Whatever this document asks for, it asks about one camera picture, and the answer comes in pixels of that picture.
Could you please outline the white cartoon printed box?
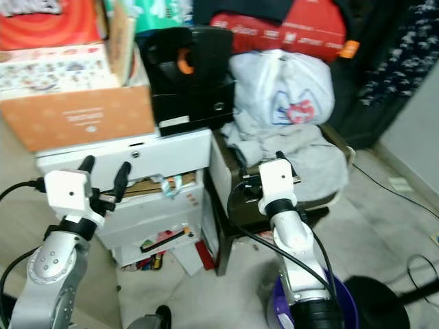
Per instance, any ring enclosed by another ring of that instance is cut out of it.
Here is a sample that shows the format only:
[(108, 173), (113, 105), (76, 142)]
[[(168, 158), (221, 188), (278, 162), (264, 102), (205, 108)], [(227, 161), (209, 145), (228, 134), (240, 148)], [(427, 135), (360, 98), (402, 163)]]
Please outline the white cartoon printed box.
[(31, 48), (0, 53), (0, 100), (129, 84), (113, 71), (103, 44)]

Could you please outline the grey cloth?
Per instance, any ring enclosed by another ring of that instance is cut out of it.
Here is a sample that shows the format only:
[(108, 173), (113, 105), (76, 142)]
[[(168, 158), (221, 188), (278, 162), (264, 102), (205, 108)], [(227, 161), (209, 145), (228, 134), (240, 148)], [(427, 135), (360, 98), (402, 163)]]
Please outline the grey cloth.
[(348, 182), (342, 150), (324, 138), (310, 123), (267, 129), (241, 130), (237, 123), (222, 128), (226, 144), (241, 151), (248, 167), (276, 159), (281, 151), (300, 177), (294, 192), (301, 202), (329, 197)]

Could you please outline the orange cardboard box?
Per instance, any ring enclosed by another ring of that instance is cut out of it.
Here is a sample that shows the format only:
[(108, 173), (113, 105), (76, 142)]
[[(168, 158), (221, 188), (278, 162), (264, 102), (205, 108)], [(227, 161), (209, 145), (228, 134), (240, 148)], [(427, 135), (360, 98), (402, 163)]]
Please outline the orange cardboard box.
[(28, 151), (153, 134), (148, 86), (63, 92), (0, 101), (2, 117)]

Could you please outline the red printed carton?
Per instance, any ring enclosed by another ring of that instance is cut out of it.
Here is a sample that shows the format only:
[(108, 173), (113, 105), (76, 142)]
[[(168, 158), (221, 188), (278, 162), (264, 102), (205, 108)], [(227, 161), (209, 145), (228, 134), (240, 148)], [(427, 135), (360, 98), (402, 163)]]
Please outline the red printed carton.
[(295, 4), (282, 25), (223, 12), (208, 25), (232, 32), (235, 53), (279, 49), (332, 63), (337, 58), (354, 58), (361, 46), (353, 24), (345, 25), (338, 10), (325, 3)]

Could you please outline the robot left leg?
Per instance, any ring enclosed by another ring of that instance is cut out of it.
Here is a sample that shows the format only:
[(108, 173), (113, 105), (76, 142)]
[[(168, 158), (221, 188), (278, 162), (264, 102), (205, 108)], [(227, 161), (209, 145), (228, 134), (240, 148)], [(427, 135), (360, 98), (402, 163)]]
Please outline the robot left leg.
[(167, 305), (160, 305), (153, 314), (132, 321), (126, 329), (171, 329), (172, 313)]

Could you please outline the black garment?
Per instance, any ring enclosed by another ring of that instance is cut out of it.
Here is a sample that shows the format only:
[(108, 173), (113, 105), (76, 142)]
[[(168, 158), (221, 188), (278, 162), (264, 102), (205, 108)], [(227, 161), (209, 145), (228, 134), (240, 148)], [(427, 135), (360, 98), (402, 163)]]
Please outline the black garment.
[(192, 0), (194, 24), (207, 25), (219, 13), (232, 13), (260, 19), (271, 25), (282, 25), (297, 3), (325, 3), (341, 14), (345, 25), (364, 18), (352, 0)]

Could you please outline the dark brown side table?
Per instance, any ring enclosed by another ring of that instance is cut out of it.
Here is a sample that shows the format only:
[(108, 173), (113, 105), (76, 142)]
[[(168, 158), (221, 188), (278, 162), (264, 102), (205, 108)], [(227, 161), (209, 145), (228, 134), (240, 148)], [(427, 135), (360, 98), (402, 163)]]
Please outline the dark brown side table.
[[(323, 137), (329, 143), (335, 145), (342, 151), (346, 159), (348, 169), (351, 168), (355, 160), (355, 150), (349, 147), (330, 125), (324, 123), (319, 125)], [(259, 172), (258, 165), (245, 167), (244, 157), (238, 156), (226, 144), (225, 137), (220, 130), (211, 130), (211, 156), (210, 163), (206, 172), (206, 191), (211, 200), (211, 209), (217, 228), (217, 240), (219, 247), (215, 252), (215, 264), (217, 265), (217, 276), (225, 275), (228, 269), (233, 242), (235, 239), (245, 237), (241, 230), (235, 228), (234, 223), (238, 223), (247, 232), (261, 233), (272, 229), (272, 222), (266, 216), (261, 215), (257, 209), (258, 197), (242, 192), (236, 188), (240, 182), (244, 181), (245, 175), (255, 175)], [(234, 191), (231, 201), (229, 195)], [(307, 216), (308, 226), (313, 228), (323, 217), (329, 215), (329, 206), (341, 197), (339, 192), (310, 202), (298, 202), (298, 206), (304, 210)]]

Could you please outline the dark floral fabric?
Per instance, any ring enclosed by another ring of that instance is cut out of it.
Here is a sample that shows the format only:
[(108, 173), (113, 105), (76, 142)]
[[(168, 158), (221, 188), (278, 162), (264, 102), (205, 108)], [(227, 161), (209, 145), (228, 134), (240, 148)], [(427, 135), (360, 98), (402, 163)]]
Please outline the dark floral fabric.
[(359, 47), (330, 65), (329, 125), (351, 147), (374, 145), (439, 64), (439, 0), (338, 0)]

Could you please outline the black round stand base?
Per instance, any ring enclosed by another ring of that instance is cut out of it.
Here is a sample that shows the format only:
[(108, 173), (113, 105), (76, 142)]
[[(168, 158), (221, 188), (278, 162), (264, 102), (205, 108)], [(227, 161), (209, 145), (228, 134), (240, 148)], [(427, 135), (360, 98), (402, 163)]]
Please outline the black round stand base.
[(405, 307), (393, 304), (397, 295), (385, 283), (372, 277), (351, 276), (344, 286), (357, 308), (359, 329), (411, 329)]

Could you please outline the red orange printed box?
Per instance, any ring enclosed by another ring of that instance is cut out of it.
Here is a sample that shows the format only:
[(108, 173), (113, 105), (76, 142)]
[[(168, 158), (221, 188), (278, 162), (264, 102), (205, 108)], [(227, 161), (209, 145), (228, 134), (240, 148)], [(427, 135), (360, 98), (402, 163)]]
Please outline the red orange printed box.
[(93, 44), (102, 40), (95, 0), (0, 0), (0, 50)]

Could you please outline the thin red book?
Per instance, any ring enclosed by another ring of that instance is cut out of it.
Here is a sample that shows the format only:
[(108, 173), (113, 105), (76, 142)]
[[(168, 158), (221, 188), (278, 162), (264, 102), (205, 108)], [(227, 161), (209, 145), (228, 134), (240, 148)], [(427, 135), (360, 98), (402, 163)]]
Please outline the thin red book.
[(216, 269), (215, 260), (209, 247), (207, 247), (206, 242), (198, 241), (195, 242), (195, 250), (198, 252), (198, 257), (200, 257), (200, 261), (202, 266), (206, 271), (211, 271)]

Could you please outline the purple plastic bucket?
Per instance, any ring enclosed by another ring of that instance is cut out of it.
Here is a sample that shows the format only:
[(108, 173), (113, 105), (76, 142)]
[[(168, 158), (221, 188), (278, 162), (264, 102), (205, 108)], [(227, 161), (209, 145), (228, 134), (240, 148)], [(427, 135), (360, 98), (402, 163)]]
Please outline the purple plastic bucket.
[[(334, 276), (333, 281), (338, 302), (342, 308), (343, 329), (360, 329), (357, 305), (353, 295), (338, 276)], [(294, 329), (294, 320), (285, 297), (281, 276), (277, 276), (272, 294), (268, 298), (265, 319), (269, 329)]]

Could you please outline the white power socket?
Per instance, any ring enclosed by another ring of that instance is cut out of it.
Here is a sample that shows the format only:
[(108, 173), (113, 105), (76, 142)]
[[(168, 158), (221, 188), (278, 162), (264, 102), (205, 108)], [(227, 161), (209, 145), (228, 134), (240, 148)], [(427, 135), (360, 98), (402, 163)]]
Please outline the white power socket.
[(398, 192), (412, 192), (413, 188), (408, 184), (405, 178), (387, 178), (391, 187)]

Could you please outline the green diaper pack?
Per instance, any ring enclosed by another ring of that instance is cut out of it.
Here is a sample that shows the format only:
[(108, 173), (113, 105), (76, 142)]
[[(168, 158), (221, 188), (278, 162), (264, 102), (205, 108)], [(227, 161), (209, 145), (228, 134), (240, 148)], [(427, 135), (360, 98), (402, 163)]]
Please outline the green diaper pack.
[(122, 12), (134, 19), (135, 32), (148, 32), (193, 24), (193, 0), (103, 0), (112, 16), (114, 6), (121, 4)]

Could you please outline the white paper sheet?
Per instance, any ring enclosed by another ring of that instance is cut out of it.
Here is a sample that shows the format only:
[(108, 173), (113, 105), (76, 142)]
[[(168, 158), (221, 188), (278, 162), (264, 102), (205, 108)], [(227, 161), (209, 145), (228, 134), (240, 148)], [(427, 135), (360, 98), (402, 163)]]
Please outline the white paper sheet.
[(195, 243), (179, 245), (172, 250), (172, 254), (189, 276), (194, 276), (195, 273), (203, 269), (200, 253), (198, 253)]

